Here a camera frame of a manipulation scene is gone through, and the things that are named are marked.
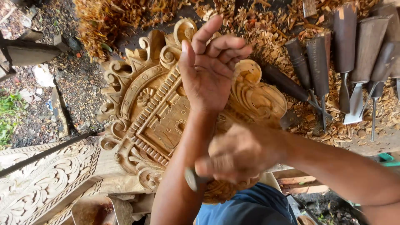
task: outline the wood carving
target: wood carving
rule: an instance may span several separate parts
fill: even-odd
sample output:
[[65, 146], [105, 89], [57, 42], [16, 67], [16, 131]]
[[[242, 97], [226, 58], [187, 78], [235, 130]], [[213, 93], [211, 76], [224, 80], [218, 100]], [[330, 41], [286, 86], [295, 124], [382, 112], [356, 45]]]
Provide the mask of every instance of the wood carving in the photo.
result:
[[[1, 166], [7, 168], [58, 144], [0, 151]], [[100, 180], [94, 175], [99, 153], [98, 139], [89, 138], [0, 179], [0, 224], [43, 224], [51, 219]]]
[[[153, 30], [139, 39], [142, 49], [126, 49], [126, 60], [112, 61], [104, 74], [109, 87], [102, 92], [111, 103], [100, 107], [98, 119], [114, 121], [99, 143], [103, 149], [114, 151], [115, 161], [127, 173], [137, 175], [147, 190], [157, 189], [185, 129], [190, 103], [176, 64], [181, 41], [190, 41], [196, 31], [189, 18], [177, 22], [172, 35]], [[279, 127], [286, 100], [276, 88], [260, 79], [260, 68], [255, 62], [244, 60], [236, 66], [231, 96], [218, 117], [216, 133], [224, 133], [233, 123], [240, 122]], [[212, 181], [204, 202], [224, 202], [237, 190], [249, 188], [257, 181]]]

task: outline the green grass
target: green grass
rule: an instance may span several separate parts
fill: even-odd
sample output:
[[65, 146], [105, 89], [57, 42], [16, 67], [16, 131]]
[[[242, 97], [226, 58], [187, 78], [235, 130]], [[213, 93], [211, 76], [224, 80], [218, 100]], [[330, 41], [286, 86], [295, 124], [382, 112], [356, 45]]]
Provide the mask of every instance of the green grass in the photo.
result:
[[3, 150], [10, 146], [8, 142], [20, 121], [22, 100], [18, 93], [0, 92], [0, 150]]

